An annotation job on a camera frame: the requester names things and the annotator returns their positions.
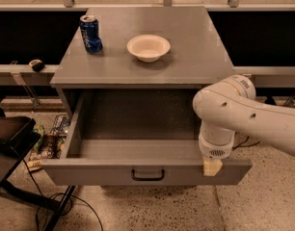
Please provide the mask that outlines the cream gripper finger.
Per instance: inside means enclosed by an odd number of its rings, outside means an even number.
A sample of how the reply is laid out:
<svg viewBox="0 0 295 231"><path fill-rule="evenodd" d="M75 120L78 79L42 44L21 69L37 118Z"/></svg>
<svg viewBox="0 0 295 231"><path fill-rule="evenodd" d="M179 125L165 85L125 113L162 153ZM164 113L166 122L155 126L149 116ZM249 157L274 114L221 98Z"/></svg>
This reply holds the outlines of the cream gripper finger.
<svg viewBox="0 0 295 231"><path fill-rule="evenodd" d="M211 159L205 156L202 157L203 162L203 175L213 177L215 176L222 168L223 163L219 159Z"/></svg>

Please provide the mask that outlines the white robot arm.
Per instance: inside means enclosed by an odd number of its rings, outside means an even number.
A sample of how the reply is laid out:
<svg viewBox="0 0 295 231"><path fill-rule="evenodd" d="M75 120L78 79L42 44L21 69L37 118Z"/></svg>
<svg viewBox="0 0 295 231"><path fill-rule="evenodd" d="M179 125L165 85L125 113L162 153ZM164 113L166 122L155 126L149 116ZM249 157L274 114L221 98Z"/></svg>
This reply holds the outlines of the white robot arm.
<svg viewBox="0 0 295 231"><path fill-rule="evenodd" d="M203 174L216 175L239 132L295 157L295 109L255 100L255 86L242 75L230 76L198 91L193 110L201 119L199 149Z"/></svg>

